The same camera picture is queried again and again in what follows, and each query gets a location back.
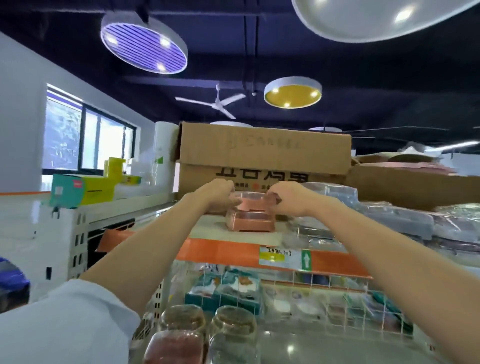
ceiling fan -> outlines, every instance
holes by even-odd
[[[205,105],[205,106],[210,106],[212,109],[218,110],[225,115],[227,115],[230,119],[236,119],[235,116],[230,114],[227,110],[225,110],[224,106],[231,104],[232,102],[238,101],[242,98],[245,97],[244,94],[236,94],[233,96],[230,96],[226,99],[220,100],[219,97],[220,94],[220,85],[216,85],[216,99],[215,102],[209,103],[209,102],[203,102],[203,101],[197,101],[197,100],[190,100],[189,98],[183,98],[183,97],[175,97],[175,100],[177,101],[185,101],[185,102],[191,102],[193,104],[199,104],[199,105]]]

window frame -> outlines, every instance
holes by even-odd
[[[123,125],[123,140],[122,140],[122,158],[124,158],[124,153],[125,153],[125,128],[132,129],[132,155],[130,158],[135,157],[135,141],[136,141],[136,135],[137,135],[137,127],[134,125],[131,125],[127,123],[126,121],[120,120],[119,118],[116,118],[115,116],[112,116],[102,110],[99,110],[89,104],[84,103],[82,100],[72,97],[69,94],[66,94],[65,92],[60,91],[57,88],[53,88],[50,86],[47,86],[47,95],[48,91],[54,92],[61,97],[66,98],[67,100],[71,100],[77,103],[82,104],[81,108],[81,116],[80,116],[80,139],[79,139],[79,144],[78,144],[78,161],[77,161],[77,169],[76,170],[55,170],[55,169],[48,169],[48,168],[42,168],[42,174],[86,174],[86,175],[96,175],[96,176],[101,176],[103,175],[103,169],[90,169],[90,168],[82,168],[82,162],[83,162],[83,156],[84,156],[84,140],[85,140],[85,119],[87,112],[90,111],[94,114],[97,114],[100,118],[104,117],[107,119],[110,119],[114,122],[117,122],[120,125]]]

forearm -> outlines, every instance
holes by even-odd
[[[313,205],[312,216],[363,263],[407,316],[459,363],[480,362],[476,277],[337,200],[319,197]]]
[[[80,276],[142,314],[207,203],[195,193],[121,243]]]

ceiling fan blade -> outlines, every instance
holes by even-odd
[[[235,116],[233,116],[232,114],[230,114],[228,111],[226,111],[224,108],[218,108],[218,110],[222,113],[224,113],[225,115],[227,115],[230,119],[236,119]]]
[[[209,104],[208,102],[197,101],[197,100],[190,100],[189,98],[183,98],[183,97],[175,97],[175,100],[177,100],[177,101],[191,102],[191,103],[193,103],[193,104],[199,104],[199,105],[205,105],[205,106],[212,106],[212,104]]]
[[[225,106],[225,105],[231,104],[232,102],[235,102],[237,100],[241,100],[244,97],[246,97],[244,94],[236,94],[236,95],[230,96],[226,99],[223,99],[222,101],[220,101],[220,104]]]

dark ceiling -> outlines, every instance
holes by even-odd
[[[189,64],[175,76],[136,69],[103,46],[107,10],[147,12],[175,30]],[[0,30],[152,120],[216,121],[223,114],[175,96],[213,102],[254,126],[350,131],[361,153],[407,141],[440,145],[480,137],[480,6],[420,32],[366,44],[321,38],[290,0],[15,0],[0,5]],[[264,86],[303,75],[323,97],[305,109],[274,108]],[[468,149],[480,152],[480,147]]]

